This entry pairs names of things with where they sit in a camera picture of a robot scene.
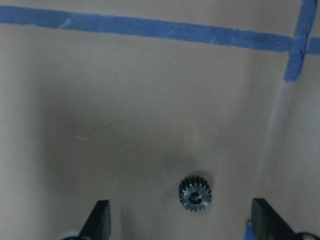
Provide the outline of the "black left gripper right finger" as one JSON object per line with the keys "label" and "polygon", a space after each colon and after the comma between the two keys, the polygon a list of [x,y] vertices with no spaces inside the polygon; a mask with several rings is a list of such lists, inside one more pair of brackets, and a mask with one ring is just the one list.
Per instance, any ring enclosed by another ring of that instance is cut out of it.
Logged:
{"label": "black left gripper right finger", "polygon": [[251,226],[257,240],[298,240],[292,228],[264,198],[251,202]]}

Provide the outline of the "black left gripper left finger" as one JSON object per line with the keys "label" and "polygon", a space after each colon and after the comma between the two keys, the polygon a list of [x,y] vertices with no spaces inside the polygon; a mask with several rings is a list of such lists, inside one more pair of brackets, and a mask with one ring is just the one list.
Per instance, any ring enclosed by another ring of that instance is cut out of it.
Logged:
{"label": "black left gripper left finger", "polygon": [[111,208],[109,200],[99,200],[78,234],[81,240],[109,240]]}

